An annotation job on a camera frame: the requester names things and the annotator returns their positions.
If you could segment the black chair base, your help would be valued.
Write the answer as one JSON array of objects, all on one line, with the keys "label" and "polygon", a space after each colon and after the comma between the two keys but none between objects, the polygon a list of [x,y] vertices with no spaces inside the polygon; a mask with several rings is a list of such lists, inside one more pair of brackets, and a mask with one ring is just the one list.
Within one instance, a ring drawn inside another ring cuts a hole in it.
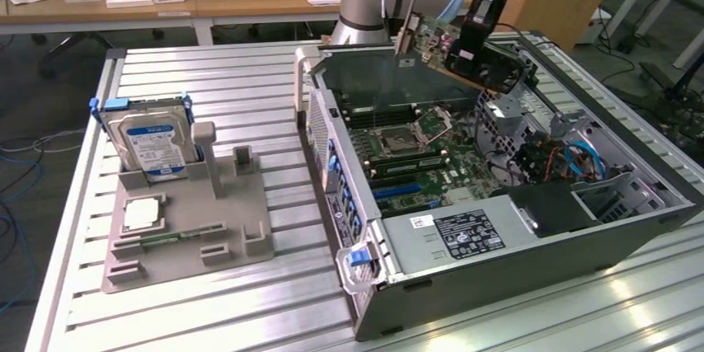
[{"label": "black chair base", "polygon": [[55,72],[49,68],[51,61],[83,40],[93,40],[103,49],[114,48],[103,35],[95,31],[70,33],[38,60],[37,73],[42,79],[54,78]]}]

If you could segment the grey power supply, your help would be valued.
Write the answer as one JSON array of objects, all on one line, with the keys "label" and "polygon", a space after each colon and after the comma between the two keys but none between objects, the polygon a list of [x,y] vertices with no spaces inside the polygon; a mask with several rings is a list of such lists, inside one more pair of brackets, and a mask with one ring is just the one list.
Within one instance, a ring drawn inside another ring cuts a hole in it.
[{"label": "grey power supply", "polygon": [[381,221],[393,266],[389,285],[483,263],[533,267],[543,244],[507,195],[427,209]]}]

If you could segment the wooden cabinet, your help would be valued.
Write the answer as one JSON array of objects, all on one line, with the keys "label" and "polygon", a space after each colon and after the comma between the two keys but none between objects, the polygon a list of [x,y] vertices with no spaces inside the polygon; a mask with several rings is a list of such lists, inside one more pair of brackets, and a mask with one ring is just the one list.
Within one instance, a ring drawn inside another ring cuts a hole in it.
[{"label": "wooden cabinet", "polygon": [[475,22],[475,19],[463,17],[461,46],[474,52],[494,30],[514,27],[519,30],[541,32],[562,49],[571,49],[599,1],[506,0],[494,27],[485,27]]}]

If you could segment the silver chipset heatsink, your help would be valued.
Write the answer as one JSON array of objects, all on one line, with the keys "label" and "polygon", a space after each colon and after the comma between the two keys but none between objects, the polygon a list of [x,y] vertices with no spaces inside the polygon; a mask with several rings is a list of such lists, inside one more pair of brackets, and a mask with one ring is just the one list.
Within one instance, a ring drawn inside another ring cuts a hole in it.
[{"label": "silver chipset heatsink", "polygon": [[449,189],[442,195],[445,205],[453,205],[462,201],[474,200],[474,192],[466,186]]}]

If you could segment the green graphics card black fan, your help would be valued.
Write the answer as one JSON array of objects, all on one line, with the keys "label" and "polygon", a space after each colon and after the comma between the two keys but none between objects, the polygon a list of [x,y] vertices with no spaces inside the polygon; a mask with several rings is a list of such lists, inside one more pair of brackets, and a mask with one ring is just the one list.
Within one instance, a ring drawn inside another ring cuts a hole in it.
[{"label": "green graphics card black fan", "polygon": [[417,53],[430,69],[482,91],[503,94],[533,80],[537,65],[515,45],[486,41],[469,52],[459,48],[459,33],[446,21],[409,12],[394,39],[394,53]]}]

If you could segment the hard disk blue carrier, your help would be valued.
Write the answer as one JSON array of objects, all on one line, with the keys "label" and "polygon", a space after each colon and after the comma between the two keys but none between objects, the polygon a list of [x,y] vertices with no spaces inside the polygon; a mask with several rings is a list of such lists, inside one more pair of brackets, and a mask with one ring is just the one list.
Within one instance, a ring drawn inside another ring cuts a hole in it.
[{"label": "hard disk blue carrier", "polygon": [[154,100],[91,98],[89,109],[125,171],[142,171],[149,182],[186,176],[185,166],[201,160],[191,140],[191,99],[186,94]]}]

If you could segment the open dark PC case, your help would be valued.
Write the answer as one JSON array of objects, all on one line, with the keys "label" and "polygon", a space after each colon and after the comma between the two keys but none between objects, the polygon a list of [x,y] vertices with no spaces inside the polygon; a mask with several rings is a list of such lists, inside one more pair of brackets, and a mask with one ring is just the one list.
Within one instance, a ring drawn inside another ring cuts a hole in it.
[{"label": "open dark PC case", "polygon": [[[519,185],[590,183],[630,171],[667,207],[537,237],[543,259],[530,268],[483,263],[389,285],[386,275],[393,266],[386,263],[385,217],[361,173],[334,95],[347,94],[354,106],[377,109],[459,101],[473,112],[470,134],[478,148],[481,116],[474,107],[483,92],[497,92],[482,91],[434,71],[414,52],[397,55],[390,45],[299,47],[293,61],[299,138],[357,340],[390,335],[609,270],[650,240],[704,214],[699,171],[674,149],[658,151],[647,144],[654,136],[649,125],[565,53],[514,35],[499,35],[491,43],[515,45],[537,65],[533,80],[510,92],[529,87],[554,112],[547,134],[534,133],[514,154],[485,155],[498,162],[494,175],[506,179],[498,195],[507,195],[507,189]],[[371,260],[350,267],[346,255],[361,248]]]}]

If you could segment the metal socket cover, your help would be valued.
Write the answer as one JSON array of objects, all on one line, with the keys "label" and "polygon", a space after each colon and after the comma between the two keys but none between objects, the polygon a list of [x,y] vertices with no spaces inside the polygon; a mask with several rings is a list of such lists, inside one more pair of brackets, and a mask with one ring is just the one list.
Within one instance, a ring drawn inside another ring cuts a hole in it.
[{"label": "metal socket cover", "polygon": [[439,106],[433,106],[411,124],[417,140],[430,144],[453,127],[449,112]]}]

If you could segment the CPU socket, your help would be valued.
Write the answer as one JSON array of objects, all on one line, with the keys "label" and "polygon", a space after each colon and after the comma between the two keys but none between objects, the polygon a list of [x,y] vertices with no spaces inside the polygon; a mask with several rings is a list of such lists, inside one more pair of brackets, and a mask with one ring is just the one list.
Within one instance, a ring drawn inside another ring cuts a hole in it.
[{"label": "CPU socket", "polygon": [[381,129],[378,140],[381,146],[379,154],[383,157],[410,155],[421,150],[413,132],[406,126]]}]

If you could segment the metal disk bay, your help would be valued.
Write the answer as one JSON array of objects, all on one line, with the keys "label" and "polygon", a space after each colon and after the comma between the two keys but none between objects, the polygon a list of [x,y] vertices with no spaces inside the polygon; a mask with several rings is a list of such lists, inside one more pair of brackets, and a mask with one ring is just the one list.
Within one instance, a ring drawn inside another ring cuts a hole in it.
[{"label": "metal disk bay", "polygon": [[599,223],[610,223],[667,207],[654,190],[630,171],[603,181],[577,182],[570,188]]}]

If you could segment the grey parts rack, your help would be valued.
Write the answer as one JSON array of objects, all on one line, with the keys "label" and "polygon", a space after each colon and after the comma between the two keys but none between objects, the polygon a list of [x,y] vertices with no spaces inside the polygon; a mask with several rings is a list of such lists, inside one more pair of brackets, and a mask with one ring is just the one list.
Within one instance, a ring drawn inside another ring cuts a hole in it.
[{"label": "grey parts rack", "polygon": [[[247,145],[217,157],[214,125],[197,122],[191,140],[203,159],[185,166],[183,178],[149,182],[139,171],[118,174],[103,259],[103,293],[117,293],[166,281],[270,260],[273,232],[259,158]],[[147,228],[122,227],[125,205],[134,199],[159,201],[158,220]],[[115,247],[169,232],[221,230],[158,246]]]}]

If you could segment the green RAM stick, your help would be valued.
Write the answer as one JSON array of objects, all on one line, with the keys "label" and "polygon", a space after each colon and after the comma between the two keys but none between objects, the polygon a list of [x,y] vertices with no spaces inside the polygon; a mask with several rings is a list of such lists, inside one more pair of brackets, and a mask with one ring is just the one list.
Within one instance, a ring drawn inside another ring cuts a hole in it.
[{"label": "green RAM stick", "polygon": [[169,233],[153,235],[149,237],[139,237],[133,242],[118,241],[114,244],[114,246],[115,247],[126,247],[129,245],[158,246],[158,245],[163,245],[167,243],[187,241],[206,234],[211,234],[211,233],[218,234],[219,232],[221,230],[215,230],[215,229],[203,229],[203,230],[195,230],[195,231],[189,231],[189,232],[169,232]]},{"label": "green RAM stick", "polygon": [[447,165],[443,157],[406,159],[395,162],[378,163],[370,166],[369,175],[373,178],[390,177],[442,169]]}]

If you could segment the blue expansion slot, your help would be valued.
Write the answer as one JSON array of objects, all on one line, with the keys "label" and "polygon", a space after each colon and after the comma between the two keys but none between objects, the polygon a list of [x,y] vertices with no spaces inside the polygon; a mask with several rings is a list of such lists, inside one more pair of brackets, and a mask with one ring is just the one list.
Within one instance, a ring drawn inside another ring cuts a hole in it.
[{"label": "blue expansion slot", "polygon": [[386,199],[399,195],[415,194],[422,189],[418,183],[382,187],[373,191],[374,199]]}]

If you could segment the silver CPU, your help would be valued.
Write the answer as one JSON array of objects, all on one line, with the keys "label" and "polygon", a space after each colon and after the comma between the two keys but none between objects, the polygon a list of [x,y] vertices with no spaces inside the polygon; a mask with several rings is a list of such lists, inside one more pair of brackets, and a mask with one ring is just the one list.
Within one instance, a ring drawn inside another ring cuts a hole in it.
[{"label": "silver CPU", "polygon": [[127,230],[147,228],[158,220],[159,201],[155,198],[134,199],[125,205],[122,227]]}]

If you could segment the green motherboard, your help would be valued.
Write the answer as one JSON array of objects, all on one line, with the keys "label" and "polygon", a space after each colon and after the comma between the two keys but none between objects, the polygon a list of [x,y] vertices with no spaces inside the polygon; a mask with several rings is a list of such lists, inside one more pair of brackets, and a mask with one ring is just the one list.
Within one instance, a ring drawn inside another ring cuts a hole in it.
[{"label": "green motherboard", "polygon": [[[377,109],[374,106],[354,106],[347,94],[335,94],[334,99],[342,112],[354,155],[371,195],[373,191],[382,187],[410,183],[418,183],[422,187],[415,194],[386,199],[373,197],[382,217],[387,218],[423,209],[449,206],[442,202],[442,195],[455,187],[469,187],[474,192],[474,200],[501,193],[506,179],[494,175],[498,162],[485,158],[474,145],[474,136],[470,134],[473,112],[467,109],[467,104],[459,101],[433,101],[391,105]],[[453,127],[437,140],[423,145],[417,139],[411,124],[433,106],[439,106],[449,112]],[[383,157],[379,154],[378,132],[383,128],[395,126],[410,128],[421,150],[410,155]],[[427,157],[443,157],[447,161],[446,167],[381,178],[373,178],[369,175],[371,165]]]}]

